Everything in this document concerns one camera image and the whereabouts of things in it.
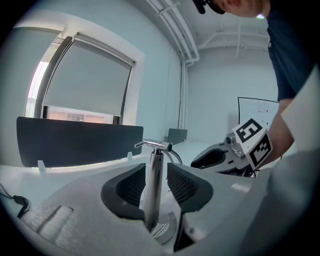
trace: man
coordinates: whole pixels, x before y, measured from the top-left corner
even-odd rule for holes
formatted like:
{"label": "man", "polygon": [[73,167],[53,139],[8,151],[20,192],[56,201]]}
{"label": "man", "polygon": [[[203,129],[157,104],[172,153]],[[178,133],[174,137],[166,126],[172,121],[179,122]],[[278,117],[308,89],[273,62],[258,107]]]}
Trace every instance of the man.
{"label": "man", "polygon": [[[230,13],[245,18],[255,18],[261,14],[268,22],[270,36],[268,50],[278,86],[279,107],[269,130],[273,151],[263,162],[263,165],[266,165],[282,156],[294,142],[281,113],[303,87],[315,65],[311,45],[302,41],[307,35],[301,33],[303,30],[297,29],[298,23],[295,22],[297,18],[300,23],[305,21],[301,14],[306,13],[303,10],[306,6],[298,6],[295,1],[283,0],[212,0],[212,2],[213,10],[218,14]],[[295,16],[294,6],[301,9],[299,15]]]}

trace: metal cylinder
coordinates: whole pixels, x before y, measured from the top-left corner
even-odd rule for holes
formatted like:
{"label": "metal cylinder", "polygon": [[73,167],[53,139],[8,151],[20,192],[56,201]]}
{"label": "metal cylinder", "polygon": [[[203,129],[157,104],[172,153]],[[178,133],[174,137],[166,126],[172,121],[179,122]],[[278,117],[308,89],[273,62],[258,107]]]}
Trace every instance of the metal cylinder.
{"label": "metal cylinder", "polygon": [[236,143],[236,136],[235,136],[235,134],[232,132],[232,133],[229,133],[229,134],[227,134],[226,135],[226,138],[225,138],[225,142],[227,143],[227,144],[234,144],[234,143]]}
{"label": "metal cylinder", "polygon": [[151,139],[144,139],[143,141],[137,143],[134,145],[134,148],[139,148],[141,147],[143,144],[146,144],[150,147],[153,147],[155,149],[160,149],[160,150],[165,150],[170,152],[172,149],[172,143],[170,142],[164,142],[164,141],[156,141],[156,140],[151,140]]}
{"label": "metal cylinder", "polygon": [[151,232],[158,224],[164,154],[155,148],[151,153],[149,176],[146,184],[142,210],[144,212],[144,225]]}

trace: white wall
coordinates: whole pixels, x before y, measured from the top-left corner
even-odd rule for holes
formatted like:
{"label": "white wall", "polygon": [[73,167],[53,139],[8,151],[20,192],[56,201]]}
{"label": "white wall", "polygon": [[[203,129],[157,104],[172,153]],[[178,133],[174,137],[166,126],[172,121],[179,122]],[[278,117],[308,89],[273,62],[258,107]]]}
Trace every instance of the white wall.
{"label": "white wall", "polygon": [[200,51],[188,69],[188,140],[219,143],[238,124],[238,97],[276,101],[278,87],[268,52],[235,48]]}
{"label": "white wall", "polygon": [[0,164],[22,166],[17,117],[26,113],[37,66],[58,31],[15,28],[0,51]]}
{"label": "white wall", "polygon": [[178,127],[178,115],[166,117],[166,105],[169,100],[175,106],[171,101],[176,100],[176,97],[167,100],[170,55],[173,55],[172,66],[180,65],[180,61],[178,55],[171,52],[165,36],[144,14],[124,0],[47,0],[37,8],[93,22],[139,49],[144,60],[135,124],[144,127],[145,138],[155,140],[163,139],[165,124],[173,124],[176,119],[177,126],[170,128]]}

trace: metal faucet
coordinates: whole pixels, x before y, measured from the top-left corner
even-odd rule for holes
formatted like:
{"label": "metal faucet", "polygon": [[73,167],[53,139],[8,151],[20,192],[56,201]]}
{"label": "metal faucet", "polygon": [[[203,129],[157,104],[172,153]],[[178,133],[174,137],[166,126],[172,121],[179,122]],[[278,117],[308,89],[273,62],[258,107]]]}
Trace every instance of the metal faucet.
{"label": "metal faucet", "polygon": [[172,163],[173,159],[169,153],[173,154],[178,159],[180,164],[182,164],[182,160],[180,156],[172,150],[172,143],[144,139],[143,141],[135,144],[134,147],[139,148],[143,144],[153,147],[153,152],[151,153],[150,157],[149,176],[142,204],[142,210],[144,212],[144,225],[151,232],[157,226],[159,220],[164,165],[163,153],[169,157]]}

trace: pipe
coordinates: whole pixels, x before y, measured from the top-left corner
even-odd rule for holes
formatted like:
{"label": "pipe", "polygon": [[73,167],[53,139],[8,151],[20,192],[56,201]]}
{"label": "pipe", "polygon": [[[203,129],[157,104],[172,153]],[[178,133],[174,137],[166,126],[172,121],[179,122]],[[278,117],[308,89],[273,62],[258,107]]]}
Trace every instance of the pipe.
{"label": "pipe", "polygon": [[222,16],[219,15],[219,22],[220,22],[220,26],[221,26],[221,31],[224,31],[224,24],[222,22]]}
{"label": "pipe", "polygon": [[243,53],[246,52],[246,49],[254,49],[254,50],[261,50],[261,51],[268,51],[268,48],[260,48],[260,47],[253,47],[253,46],[247,46],[243,48]]}
{"label": "pipe", "polygon": [[186,63],[183,63],[181,66],[181,89],[180,89],[180,108],[179,108],[179,122],[178,128],[182,129],[183,126],[183,103],[184,103],[184,87],[185,87],[185,69]]}
{"label": "pipe", "polygon": [[[163,6],[162,4],[158,1],[158,0],[146,0],[149,4],[150,2],[154,4],[154,6],[158,9],[157,12],[161,11],[163,9]],[[185,53],[186,55],[188,56],[189,59],[191,59],[191,53],[190,53],[190,50],[189,50],[189,47],[187,45],[187,42],[184,38],[184,36],[182,35],[181,31],[179,30],[177,24],[175,23],[175,21],[171,18],[171,16],[164,12],[162,15],[160,16],[163,16],[167,21],[168,23],[170,24],[170,26],[173,28],[173,31],[175,32],[175,34],[177,35],[178,39],[181,41],[182,43],[182,46],[185,50]]]}
{"label": "pipe", "polygon": [[[157,13],[159,12],[158,9],[154,6],[154,4],[153,4],[152,2],[150,2],[150,0],[146,0],[146,1],[147,1],[148,4],[152,7],[152,9],[154,9]],[[173,30],[171,29],[169,23],[167,22],[167,20],[166,20],[162,15],[160,15],[160,18],[161,18],[161,20],[163,21],[163,23],[167,26],[169,32],[171,33],[171,35],[172,35],[172,37],[173,37],[173,40],[175,41],[175,43],[176,43],[176,45],[177,45],[177,47],[178,47],[178,49],[179,49],[179,52],[180,52],[182,58],[185,59],[184,52],[182,51],[181,46],[180,46],[180,44],[178,43],[177,37],[176,37],[175,33],[173,32]]]}
{"label": "pipe", "polygon": [[185,63],[193,63],[193,62],[197,62],[198,60],[200,60],[200,56],[199,56],[199,52],[198,52],[198,48],[197,48],[197,45],[196,45],[196,42],[194,40],[194,37],[192,36],[191,32],[190,32],[190,29],[185,21],[185,19],[182,17],[180,11],[178,10],[178,8],[176,6],[174,6],[174,3],[172,2],[172,0],[164,0],[168,6],[173,6],[172,7],[172,11],[174,13],[174,15],[176,16],[176,18],[178,19],[178,21],[180,22],[184,32],[186,33],[191,45],[192,45],[192,49],[193,49],[193,52],[195,54],[195,58],[192,58],[192,59],[188,59],[186,60]]}
{"label": "pipe", "polygon": [[185,118],[186,118],[186,64],[184,64],[184,72],[183,72],[183,98],[182,98],[182,126],[181,128],[185,128]]}
{"label": "pipe", "polygon": [[[238,32],[216,32],[211,35],[207,40],[205,40],[202,44],[198,46],[199,49],[203,49],[209,44],[215,37],[220,35],[238,35]],[[250,37],[258,37],[258,38],[270,38],[268,35],[263,34],[254,34],[254,33],[242,33],[243,36],[250,36]]]}
{"label": "pipe", "polygon": [[172,163],[172,164],[175,163],[174,160],[172,159],[171,155],[167,151],[163,150],[162,153],[164,153],[169,158],[170,163]]}
{"label": "pipe", "polygon": [[174,155],[174,156],[176,157],[176,159],[178,159],[179,164],[181,164],[181,165],[183,164],[183,163],[182,163],[182,160],[181,160],[180,156],[177,154],[177,152],[171,150],[170,153],[171,153],[172,155]]}
{"label": "pipe", "polygon": [[240,48],[240,32],[241,32],[241,30],[240,30],[240,21],[239,21],[239,17],[238,17],[238,45],[237,45],[237,47],[236,47],[236,58],[238,58],[238,56],[239,56],[239,48]]}
{"label": "pipe", "polygon": [[188,69],[185,69],[185,110],[184,110],[184,129],[188,129],[188,105],[189,105],[189,76]]}

